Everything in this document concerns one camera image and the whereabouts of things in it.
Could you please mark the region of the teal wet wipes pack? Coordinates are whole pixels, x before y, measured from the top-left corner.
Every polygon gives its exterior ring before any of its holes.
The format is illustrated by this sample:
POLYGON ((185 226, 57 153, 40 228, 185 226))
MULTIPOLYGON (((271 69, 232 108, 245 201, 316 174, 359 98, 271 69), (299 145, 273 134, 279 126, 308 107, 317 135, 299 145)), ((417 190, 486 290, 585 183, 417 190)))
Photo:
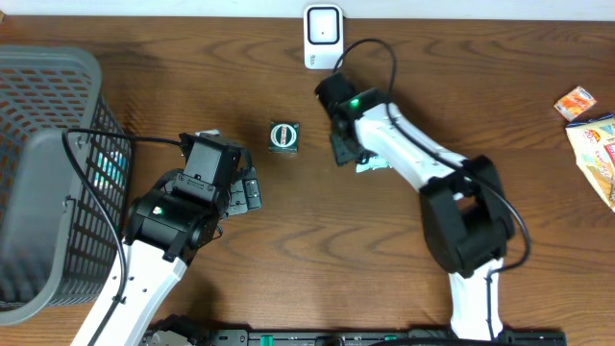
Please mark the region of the teal wet wipes pack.
POLYGON ((362 173, 368 170, 388 169, 391 168, 390 163, 380 157, 372 157, 363 163, 356 165, 356 173, 362 173))

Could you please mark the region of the green Zam-Buk box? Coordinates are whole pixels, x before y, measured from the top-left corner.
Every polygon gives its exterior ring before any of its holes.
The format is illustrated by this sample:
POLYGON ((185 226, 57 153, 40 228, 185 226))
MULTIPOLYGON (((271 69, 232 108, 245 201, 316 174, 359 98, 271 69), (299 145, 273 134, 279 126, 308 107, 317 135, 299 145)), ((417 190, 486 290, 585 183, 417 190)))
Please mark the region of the green Zam-Buk box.
POLYGON ((300 124, 275 123, 270 124, 268 149, 273 153, 295 154, 299 151, 300 124))

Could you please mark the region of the orange tissue pack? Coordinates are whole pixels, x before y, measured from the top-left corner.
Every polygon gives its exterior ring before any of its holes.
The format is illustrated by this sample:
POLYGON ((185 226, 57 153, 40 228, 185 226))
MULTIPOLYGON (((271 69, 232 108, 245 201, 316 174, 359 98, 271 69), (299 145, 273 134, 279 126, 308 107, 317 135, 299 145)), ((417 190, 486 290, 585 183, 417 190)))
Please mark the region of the orange tissue pack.
POLYGON ((573 121, 595 106, 597 100, 582 86, 577 86, 558 99, 553 107, 567 120, 573 121))

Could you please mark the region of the yellow snack bag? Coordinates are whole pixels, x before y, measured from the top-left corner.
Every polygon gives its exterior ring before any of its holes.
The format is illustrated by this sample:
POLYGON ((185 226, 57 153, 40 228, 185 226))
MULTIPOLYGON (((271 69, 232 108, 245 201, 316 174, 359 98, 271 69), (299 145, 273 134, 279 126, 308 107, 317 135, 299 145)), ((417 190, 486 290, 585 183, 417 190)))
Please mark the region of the yellow snack bag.
POLYGON ((565 132, 576 165, 603 202, 614 210, 614 114, 571 122, 565 132))

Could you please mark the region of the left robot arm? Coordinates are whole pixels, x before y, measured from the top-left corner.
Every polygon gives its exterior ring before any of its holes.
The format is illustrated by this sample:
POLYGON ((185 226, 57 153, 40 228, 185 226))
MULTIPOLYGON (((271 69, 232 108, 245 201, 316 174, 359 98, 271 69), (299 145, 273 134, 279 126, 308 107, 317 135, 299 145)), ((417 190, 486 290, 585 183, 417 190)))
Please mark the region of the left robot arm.
POLYGON ((220 222, 261 207, 249 151, 216 131, 174 140, 183 168, 134 199, 117 255, 76 345, 137 345, 197 252, 223 234, 220 222))

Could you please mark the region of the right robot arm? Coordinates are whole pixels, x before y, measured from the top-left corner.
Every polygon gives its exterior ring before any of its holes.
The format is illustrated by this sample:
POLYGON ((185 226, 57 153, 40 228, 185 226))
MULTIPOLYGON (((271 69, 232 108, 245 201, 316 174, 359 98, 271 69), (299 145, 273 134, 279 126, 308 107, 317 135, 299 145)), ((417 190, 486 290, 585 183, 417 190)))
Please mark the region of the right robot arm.
POLYGON ((446 149, 411 124, 387 93, 359 92, 339 72, 314 93, 332 123, 337 165, 380 158, 417 191, 426 244, 449 276, 452 332, 494 340, 503 330, 498 272, 514 226, 493 162, 446 149))

